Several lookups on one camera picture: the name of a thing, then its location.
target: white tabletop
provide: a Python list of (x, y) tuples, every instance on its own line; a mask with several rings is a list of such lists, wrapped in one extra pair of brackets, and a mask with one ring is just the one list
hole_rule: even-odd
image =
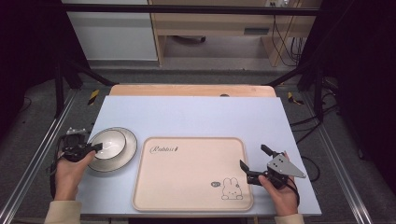
[[(247, 165), (264, 171), (272, 158), (261, 144), (287, 151), (292, 163), (306, 174), (283, 105), (279, 98), (197, 96), (107, 96), (91, 137), (104, 129), (123, 127), (137, 138), (134, 157), (119, 170), (99, 173), (87, 169), (78, 191), (82, 214), (112, 217), (253, 217), (276, 211), (263, 187), (252, 186), (253, 206), (246, 212), (139, 212), (132, 205), (141, 148), (146, 139), (162, 137), (237, 137), (245, 144)], [(299, 213), (321, 211), (309, 179), (295, 179)]]

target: gray carpet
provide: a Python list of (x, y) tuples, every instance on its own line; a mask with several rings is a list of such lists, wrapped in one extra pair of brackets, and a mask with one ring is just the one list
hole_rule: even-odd
[[(121, 83), (193, 83), (193, 84), (262, 84), (274, 80), (282, 75), (264, 74), (263, 72), (242, 73), (239, 71), (207, 71), (205, 75), (200, 71), (130, 71), (125, 70), (115, 74), (111, 71), (103, 71), (101, 74), (113, 81)], [(60, 134), (64, 134), (69, 127), (85, 127), (90, 129), (95, 122), (100, 105), (109, 92), (104, 87), (91, 79), (84, 77), (85, 83), (72, 105), (71, 111), (64, 122)], [(100, 89), (100, 93), (93, 105), (87, 105), (94, 89)], [(288, 82), (283, 87), (276, 88), (276, 94), (282, 99), (286, 114), (290, 123), (311, 117), (306, 105), (297, 105), (288, 101), (288, 91), (293, 93), (296, 100), (304, 97), (297, 92), (295, 85)], [(14, 125), (3, 139), (0, 145), (0, 168), (3, 171), (0, 185), (0, 205), (4, 206), (7, 198), (20, 180), (24, 169), (35, 154), (41, 140), (53, 121), (55, 113), (55, 96), (53, 80), (33, 87), (26, 96), (32, 99), (32, 104), (15, 119)], [(326, 105), (335, 104), (329, 96), (325, 98)], [(314, 122), (297, 126), (293, 130), (303, 130), (315, 125)], [(346, 128), (346, 125), (336, 110), (325, 117), (322, 124), (328, 131), (332, 142), (350, 173), (359, 194), (369, 211), (374, 223), (396, 223), (396, 200), (395, 195), (385, 185), (382, 177), (369, 161), (362, 161), (357, 156), (357, 148)], [(295, 139), (300, 139), (306, 132), (294, 132)], [(303, 156), (313, 160), (320, 168), (320, 179), (313, 182), (317, 192), (319, 205), (323, 215), (320, 217), (307, 217), (306, 223), (357, 223), (348, 201), (338, 183), (334, 170), (324, 149), (323, 140), (318, 131), (314, 131), (304, 141), (298, 144)], [(45, 168), (50, 165), (52, 153), (43, 162), (41, 169), (28, 190), (16, 217), (37, 217), (46, 215), (51, 201), (49, 177)], [(317, 174), (315, 166), (310, 161), (304, 161), (308, 175), (313, 178)], [(85, 220), (97, 220), (107, 222), (106, 218), (84, 217)], [(125, 219), (113, 219), (113, 221), (125, 221)], [(260, 223), (271, 223), (271, 218), (260, 218)]]

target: white wall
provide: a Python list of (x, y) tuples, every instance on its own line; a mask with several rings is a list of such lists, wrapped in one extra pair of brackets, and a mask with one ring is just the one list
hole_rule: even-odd
[[(146, 5), (147, 0), (63, 0), (64, 3)], [(88, 60), (157, 61), (148, 13), (68, 12)]]

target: person's hand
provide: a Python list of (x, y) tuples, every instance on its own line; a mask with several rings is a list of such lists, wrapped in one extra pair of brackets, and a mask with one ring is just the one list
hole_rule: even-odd
[[(265, 178), (265, 176), (263, 175), (259, 175), (259, 180), (260, 183), (262, 183), (262, 186), (270, 194), (275, 205), (276, 214), (279, 217), (294, 215), (298, 213), (296, 194), (291, 189), (276, 189), (272, 185), (272, 183), (267, 180), (267, 178)], [(290, 180), (288, 180), (288, 184), (290, 186), (294, 186)]]
[(78, 193), (78, 184), (84, 174), (85, 168), (93, 160), (95, 151), (85, 156), (78, 162), (61, 159), (57, 165), (55, 175), (56, 193), (54, 201), (74, 201)]

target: sleeve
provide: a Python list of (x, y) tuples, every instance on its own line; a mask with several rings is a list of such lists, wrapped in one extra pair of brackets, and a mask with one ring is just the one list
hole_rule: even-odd
[(81, 203), (76, 201), (53, 201), (45, 223), (79, 223)]
[(303, 215), (294, 214), (285, 217), (275, 217), (276, 224), (304, 224)]

